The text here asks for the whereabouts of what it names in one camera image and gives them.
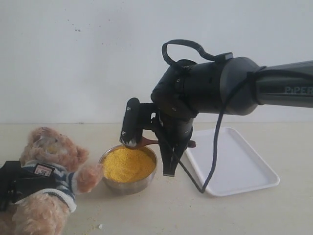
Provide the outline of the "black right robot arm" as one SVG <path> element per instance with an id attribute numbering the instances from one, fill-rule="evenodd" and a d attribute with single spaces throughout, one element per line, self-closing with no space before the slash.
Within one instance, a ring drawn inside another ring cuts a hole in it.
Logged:
<path id="1" fill-rule="evenodd" d="M 174 176 L 199 113 L 245 116 L 259 105 L 310 108 L 313 83 L 311 61 L 261 67 L 246 57 L 224 63 L 197 64 L 179 60 L 184 72 L 168 68 L 152 91 L 156 107 L 156 136 L 160 139 L 163 175 Z"/>

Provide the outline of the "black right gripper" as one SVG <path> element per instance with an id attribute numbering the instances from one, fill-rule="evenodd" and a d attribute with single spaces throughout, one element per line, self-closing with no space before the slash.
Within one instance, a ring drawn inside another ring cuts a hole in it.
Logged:
<path id="1" fill-rule="evenodd" d="M 193 132 L 193 119 L 177 119 L 160 111 L 153 103 L 141 103 L 140 127 L 154 132 L 159 141 L 163 176 L 174 177 L 172 161 L 174 166 L 177 166 L 188 147 Z M 173 149 L 166 143 L 161 143 L 162 140 L 168 141 Z"/>

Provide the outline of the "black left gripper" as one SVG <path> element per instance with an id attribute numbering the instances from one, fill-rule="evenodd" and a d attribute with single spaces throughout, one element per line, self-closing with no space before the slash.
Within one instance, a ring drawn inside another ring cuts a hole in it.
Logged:
<path id="1" fill-rule="evenodd" d="M 0 167 L 0 211 L 43 189 L 56 188 L 53 176 L 43 176 L 22 169 L 20 161 L 6 161 Z"/>

